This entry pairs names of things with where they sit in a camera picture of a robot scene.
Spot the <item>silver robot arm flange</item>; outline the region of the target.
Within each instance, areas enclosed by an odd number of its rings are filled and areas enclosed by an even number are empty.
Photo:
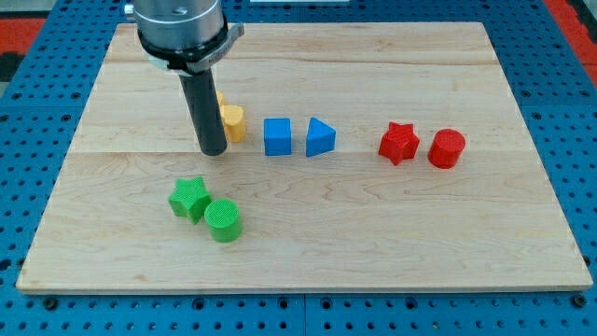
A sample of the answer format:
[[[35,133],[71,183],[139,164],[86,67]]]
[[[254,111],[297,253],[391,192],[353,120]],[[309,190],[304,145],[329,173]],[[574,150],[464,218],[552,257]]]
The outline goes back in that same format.
[[[134,0],[123,12],[148,60],[180,76],[211,69],[244,35],[243,24],[228,24],[220,0]]]

